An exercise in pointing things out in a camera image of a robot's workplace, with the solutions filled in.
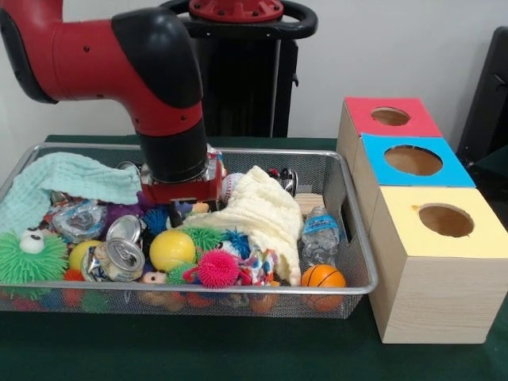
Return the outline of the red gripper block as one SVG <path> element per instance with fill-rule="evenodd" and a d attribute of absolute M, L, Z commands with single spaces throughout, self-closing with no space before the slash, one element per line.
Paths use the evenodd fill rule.
<path fill-rule="evenodd" d="M 182 224 L 182 216 L 175 201 L 213 202 L 213 210 L 224 208 L 224 203 L 219 198 L 225 174 L 222 156 L 209 156 L 205 172 L 196 179 L 182 183 L 160 183 L 151 176 L 148 165 L 143 164 L 140 168 L 140 183 L 144 196 L 150 202 L 168 204 L 170 225 L 177 228 Z"/>

